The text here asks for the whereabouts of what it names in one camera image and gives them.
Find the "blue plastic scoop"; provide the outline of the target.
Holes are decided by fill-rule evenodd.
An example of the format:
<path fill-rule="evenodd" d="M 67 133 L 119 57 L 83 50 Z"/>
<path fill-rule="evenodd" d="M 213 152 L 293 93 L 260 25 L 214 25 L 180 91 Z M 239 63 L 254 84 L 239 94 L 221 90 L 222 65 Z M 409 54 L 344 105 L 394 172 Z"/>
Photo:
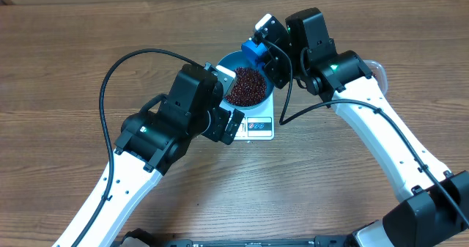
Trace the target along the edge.
<path fill-rule="evenodd" d="M 248 39 L 241 45 L 241 51 L 252 65 L 265 65 L 267 48 L 263 43 L 256 44 L 252 39 Z"/>

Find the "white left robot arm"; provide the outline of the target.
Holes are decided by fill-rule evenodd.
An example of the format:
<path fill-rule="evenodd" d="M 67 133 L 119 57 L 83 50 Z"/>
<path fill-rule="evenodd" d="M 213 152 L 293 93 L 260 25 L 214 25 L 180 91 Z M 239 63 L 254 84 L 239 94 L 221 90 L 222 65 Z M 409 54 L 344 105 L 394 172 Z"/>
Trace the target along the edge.
<path fill-rule="evenodd" d="M 194 138 L 230 145 L 244 114 L 220 104 L 236 79 L 221 65 L 183 65 L 169 94 L 154 97 L 122 123 L 111 161 L 55 246 L 110 246 Z"/>

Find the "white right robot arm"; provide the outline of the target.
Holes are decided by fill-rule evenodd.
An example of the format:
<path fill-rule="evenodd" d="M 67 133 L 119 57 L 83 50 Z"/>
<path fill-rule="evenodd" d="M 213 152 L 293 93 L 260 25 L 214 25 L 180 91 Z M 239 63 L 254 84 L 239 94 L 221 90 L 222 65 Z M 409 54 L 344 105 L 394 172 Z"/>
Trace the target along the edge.
<path fill-rule="evenodd" d="M 453 173 L 422 145 L 365 61 L 354 51 L 336 50 L 317 8 L 283 23 L 265 15 L 249 43 L 252 61 L 277 88 L 299 80 L 356 132 L 393 188 L 398 205 L 342 237 L 342 246 L 436 246 L 468 228 L 468 173 Z"/>

